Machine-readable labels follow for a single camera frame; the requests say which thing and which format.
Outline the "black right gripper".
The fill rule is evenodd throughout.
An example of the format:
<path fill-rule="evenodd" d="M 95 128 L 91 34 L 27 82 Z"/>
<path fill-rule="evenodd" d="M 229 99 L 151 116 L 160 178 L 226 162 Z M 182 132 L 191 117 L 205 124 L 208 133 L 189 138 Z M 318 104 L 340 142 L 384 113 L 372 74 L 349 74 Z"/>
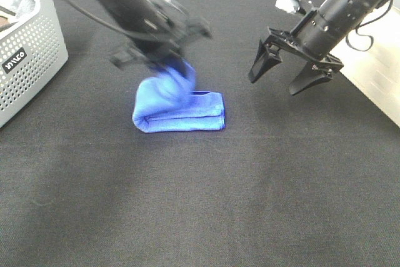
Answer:
<path fill-rule="evenodd" d="M 312 54 L 303 46 L 299 39 L 288 31 L 267 28 L 267 43 L 259 40 L 257 55 L 249 71 L 251 83 L 255 83 L 267 71 L 282 63 L 280 50 L 294 54 L 307 63 L 302 71 L 289 85 L 291 95 L 296 95 L 305 89 L 332 80 L 333 73 L 337 73 L 344 65 L 342 61 L 332 54 Z"/>

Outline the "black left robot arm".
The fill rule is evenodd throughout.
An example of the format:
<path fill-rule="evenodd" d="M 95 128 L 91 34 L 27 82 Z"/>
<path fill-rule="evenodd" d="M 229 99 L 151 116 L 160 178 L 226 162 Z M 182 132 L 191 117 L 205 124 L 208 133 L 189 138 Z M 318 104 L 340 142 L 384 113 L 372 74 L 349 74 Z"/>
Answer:
<path fill-rule="evenodd" d="M 209 24 L 195 18 L 176 0 L 97 0 L 113 20 L 109 23 L 75 3 L 71 5 L 103 26 L 128 38 L 125 47 L 111 56 L 125 67 L 141 60 L 154 69 L 172 68 L 186 76 L 184 47 L 200 38 L 210 38 Z"/>

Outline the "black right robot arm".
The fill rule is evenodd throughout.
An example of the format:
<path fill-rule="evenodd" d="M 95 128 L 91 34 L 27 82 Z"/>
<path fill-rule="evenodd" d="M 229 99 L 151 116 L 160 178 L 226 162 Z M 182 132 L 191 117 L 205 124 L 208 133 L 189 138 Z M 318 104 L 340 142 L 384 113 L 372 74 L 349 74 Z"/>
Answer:
<path fill-rule="evenodd" d="M 289 0 L 290 13 L 302 19 L 290 31 L 266 29 L 260 39 L 249 80 L 260 77 L 281 63 L 280 50 L 293 53 L 306 61 L 302 71 L 289 85 L 292 95 L 312 86 L 332 80 L 342 67 L 341 60 L 331 50 L 352 30 L 363 26 L 363 19 L 374 9 L 393 0 L 325 0 L 319 8 L 306 11 L 303 0 Z"/>

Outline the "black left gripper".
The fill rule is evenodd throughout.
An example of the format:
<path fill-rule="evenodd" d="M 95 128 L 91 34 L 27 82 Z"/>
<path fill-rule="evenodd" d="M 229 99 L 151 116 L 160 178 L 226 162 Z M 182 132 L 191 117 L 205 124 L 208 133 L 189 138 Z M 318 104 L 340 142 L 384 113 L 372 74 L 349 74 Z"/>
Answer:
<path fill-rule="evenodd" d="M 165 76 L 195 76 L 195 69 L 183 59 L 183 49 L 198 39 L 211 39 L 209 23 L 184 16 L 168 19 L 167 26 L 165 33 L 127 33 L 127 41 L 110 52 L 110 62 L 119 69 L 139 63 Z"/>

